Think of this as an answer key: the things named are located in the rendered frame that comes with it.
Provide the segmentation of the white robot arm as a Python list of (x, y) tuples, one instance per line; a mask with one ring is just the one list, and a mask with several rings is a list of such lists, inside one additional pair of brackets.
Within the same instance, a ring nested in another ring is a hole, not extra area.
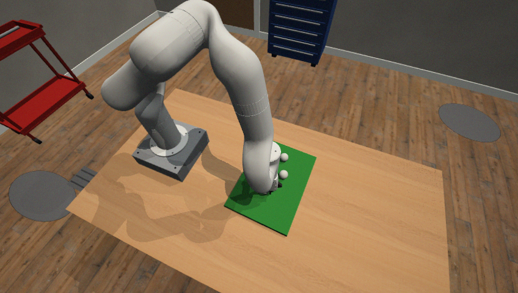
[(256, 54), (226, 30), (209, 2), (188, 0), (142, 31), (129, 47), (130, 60), (103, 82), (101, 96), (115, 110), (135, 107), (137, 119), (152, 137), (152, 152), (174, 156), (186, 147), (189, 135), (164, 105), (166, 81), (204, 48), (209, 49), (214, 74), (227, 89), (244, 134), (246, 180), (264, 194), (277, 177), (281, 149), (273, 142), (263, 69)]

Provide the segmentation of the green mat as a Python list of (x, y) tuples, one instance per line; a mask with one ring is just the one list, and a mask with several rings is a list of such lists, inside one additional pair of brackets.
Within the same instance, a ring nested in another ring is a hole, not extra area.
[[(271, 192), (271, 195), (259, 194), (251, 189), (243, 172), (224, 205), (254, 222), (287, 236), (316, 157), (281, 143), (275, 143), (279, 145), (281, 154), (288, 155), (287, 161), (280, 160), (277, 172), (282, 187)], [(280, 178), (281, 170), (288, 172), (286, 179)]]

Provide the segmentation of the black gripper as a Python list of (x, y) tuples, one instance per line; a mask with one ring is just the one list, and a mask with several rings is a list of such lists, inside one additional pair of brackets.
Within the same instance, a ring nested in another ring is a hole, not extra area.
[(278, 174), (277, 174), (277, 177), (276, 179), (273, 181), (273, 185), (269, 191), (269, 194), (271, 194), (271, 192), (277, 190), (277, 188), (279, 187), (282, 187), (282, 184), (279, 182), (279, 178), (278, 178)]

